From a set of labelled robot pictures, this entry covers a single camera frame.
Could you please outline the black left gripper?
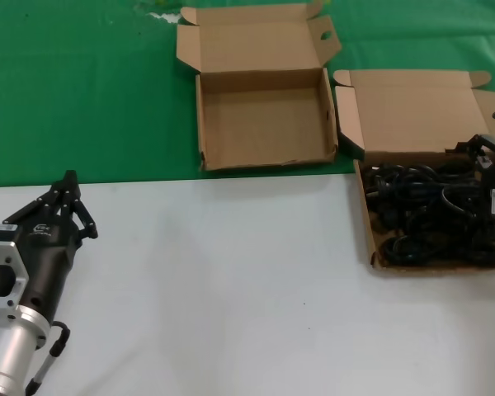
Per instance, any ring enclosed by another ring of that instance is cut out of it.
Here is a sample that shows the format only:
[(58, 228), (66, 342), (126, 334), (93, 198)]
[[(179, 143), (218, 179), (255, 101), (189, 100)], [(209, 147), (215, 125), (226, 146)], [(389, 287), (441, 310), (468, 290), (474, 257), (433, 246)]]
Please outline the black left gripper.
[[(79, 230), (74, 215), (82, 224)], [(46, 193), (5, 218), (2, 224), (21, 227), (18, 249), (29, 280), (20, 304), (47, 320), (54, 319), (81, 240), (98, 238), (97, 225), (81, 201), (77, 173), (66, 171)]]

